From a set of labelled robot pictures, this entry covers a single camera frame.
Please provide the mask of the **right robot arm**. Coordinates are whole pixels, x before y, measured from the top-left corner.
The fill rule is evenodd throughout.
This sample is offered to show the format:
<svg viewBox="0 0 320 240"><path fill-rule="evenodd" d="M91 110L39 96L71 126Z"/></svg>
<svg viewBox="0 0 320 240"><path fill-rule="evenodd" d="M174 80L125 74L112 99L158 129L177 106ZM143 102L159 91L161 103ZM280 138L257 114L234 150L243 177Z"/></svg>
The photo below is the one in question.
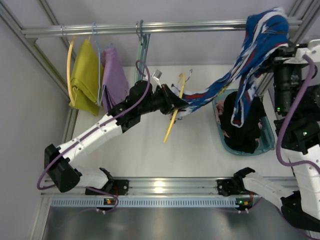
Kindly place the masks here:
<svg viewBox="0 0 320 240"><path fill-rule="evenodd" d="M291 167L297 190L261 176L252 168L237 171L229 180L229 193L253 192L272 203L293 227L320 230L320 87L311 86L320 61L320 42L297 45L291 55L276 57L274 69L275 121L278 161Z"/></svg>

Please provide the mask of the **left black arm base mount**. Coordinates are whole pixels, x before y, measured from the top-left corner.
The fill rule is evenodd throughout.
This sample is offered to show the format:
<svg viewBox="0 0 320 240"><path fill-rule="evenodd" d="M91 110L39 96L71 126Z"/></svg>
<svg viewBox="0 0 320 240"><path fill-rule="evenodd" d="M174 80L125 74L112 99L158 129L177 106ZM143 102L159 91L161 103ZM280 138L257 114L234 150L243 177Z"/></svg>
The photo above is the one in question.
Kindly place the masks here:
<svg viewBox="0 0 320 240"><path fill-rule="evenodd" d="M86 189L85 195L104 195L105 193L114 195L114 196L125 196L129 190L130 181L127 179L112 179L109 180L101 189L93 187L93 190Z"/></svg>

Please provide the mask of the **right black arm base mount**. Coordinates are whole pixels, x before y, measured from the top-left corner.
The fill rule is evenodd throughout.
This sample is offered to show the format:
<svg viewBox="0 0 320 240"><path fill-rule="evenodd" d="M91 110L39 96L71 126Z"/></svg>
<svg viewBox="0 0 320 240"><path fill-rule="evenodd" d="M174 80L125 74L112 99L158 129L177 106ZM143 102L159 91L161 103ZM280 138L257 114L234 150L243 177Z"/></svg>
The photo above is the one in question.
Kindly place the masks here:
<svg viewBox="0 0 320 240"><path fill-rule="evenodd" d="M218 179L217 191L219 195L224 197L239 195L242 192L239 183L234 178Z"/></svg>

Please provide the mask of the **yellow hanger with trousers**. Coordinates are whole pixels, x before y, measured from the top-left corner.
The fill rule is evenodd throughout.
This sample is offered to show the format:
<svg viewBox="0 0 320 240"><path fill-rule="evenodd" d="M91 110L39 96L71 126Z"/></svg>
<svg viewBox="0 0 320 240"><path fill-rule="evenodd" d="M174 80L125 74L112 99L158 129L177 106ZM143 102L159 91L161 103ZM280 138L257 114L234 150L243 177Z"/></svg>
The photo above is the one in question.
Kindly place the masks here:
<svg viewBox="0 0 320 240"><path fill-rule="evenodd" d="M182 96L183 96L183 93L184 93L184 89L185 89L185 85L186 85L186 82L190 79L190 77L192 76L192 73L193 73L193 69L191 68L189 70L189 76L186 77L186 75L184 73L181 73L179 75L179 80L178 80L178 83L180 81L182 81L182 84L181 84L181 89L180 89L180 93L179 93L179 98L181 99ZM166 129L166 133L165 133L165 137L163 139L163 143L166 143L169 136L170 136L170 133L172 131L172 128L173 128L173 125L176 121L176 118L177 118L177 114L178 114L178 109L175 109L174 112L171 114L171 118L170 118L170 122L169 122L169 125L167 126L167 129Z"/></svg>

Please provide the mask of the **blue white patterned trousers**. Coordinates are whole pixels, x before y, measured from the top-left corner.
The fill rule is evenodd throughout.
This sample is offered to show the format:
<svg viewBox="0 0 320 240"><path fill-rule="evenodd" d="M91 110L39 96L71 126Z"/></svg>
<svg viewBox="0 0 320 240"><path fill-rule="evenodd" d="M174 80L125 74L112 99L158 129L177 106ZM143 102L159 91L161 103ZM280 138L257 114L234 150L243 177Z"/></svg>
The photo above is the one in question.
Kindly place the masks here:
<svg viewBox="0 0 320 240"><path fill-rule="evenodd" d="M282 7L273 7L248 16L241 50L232 68L204 90L184 91L182 99L188 106L178 111L177 119L180 120L212 102L237 81L239 85L231 108L230 123L234 127L241 128L256 96L255 80L266 73L270 65L269 57L279 48L288 47L288 32L288 16Z"/></svg>

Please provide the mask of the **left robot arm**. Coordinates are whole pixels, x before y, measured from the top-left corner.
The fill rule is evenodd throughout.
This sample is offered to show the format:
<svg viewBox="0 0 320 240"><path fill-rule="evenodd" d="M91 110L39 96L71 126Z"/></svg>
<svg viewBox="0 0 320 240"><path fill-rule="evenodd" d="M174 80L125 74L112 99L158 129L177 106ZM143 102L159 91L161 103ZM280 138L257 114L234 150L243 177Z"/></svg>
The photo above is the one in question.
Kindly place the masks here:
<svg viewBox="0 0 320 240"><path fill-rule="evenodd" d="M98 170L86 168L82 161L87 155L137 125L144 114L160 111L163 115L170 115L188 105L166 84L153 89L148 81L140 80L130 88L125 100L109 110L95 125L58 147L49 145L44 152L44 168L61 193L75 187L109 191L113 177L102 167Z"/></svg>

